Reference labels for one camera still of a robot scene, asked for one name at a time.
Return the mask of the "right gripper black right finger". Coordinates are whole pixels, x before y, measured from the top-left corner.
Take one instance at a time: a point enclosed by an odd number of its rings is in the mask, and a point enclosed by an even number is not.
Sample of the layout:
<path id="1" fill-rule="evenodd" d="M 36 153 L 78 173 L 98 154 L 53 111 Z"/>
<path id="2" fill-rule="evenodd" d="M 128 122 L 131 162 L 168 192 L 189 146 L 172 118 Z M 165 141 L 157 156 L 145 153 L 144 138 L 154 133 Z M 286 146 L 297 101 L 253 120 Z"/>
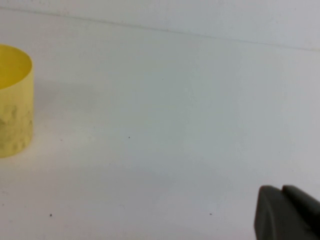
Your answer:
<path id="1" fill-rule="evenodd" d="M 320 224 L 320 202 L 293 185 L 284 185 L 282 192 L 308 225 Z"/>

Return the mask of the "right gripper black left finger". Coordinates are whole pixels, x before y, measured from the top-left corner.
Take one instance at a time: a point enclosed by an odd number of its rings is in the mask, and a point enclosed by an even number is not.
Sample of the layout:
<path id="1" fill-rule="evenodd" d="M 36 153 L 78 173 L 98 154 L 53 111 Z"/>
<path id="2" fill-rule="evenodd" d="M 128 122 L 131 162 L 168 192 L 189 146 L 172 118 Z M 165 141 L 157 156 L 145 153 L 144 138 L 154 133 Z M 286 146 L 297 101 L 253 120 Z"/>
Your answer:
<path id="1" fill-rule="evenodd" d="M 308 225 L 282 192 L 271 185 L 259 188 L 254 218 L 257 240 L 318 240 L 320 225 Z"/>

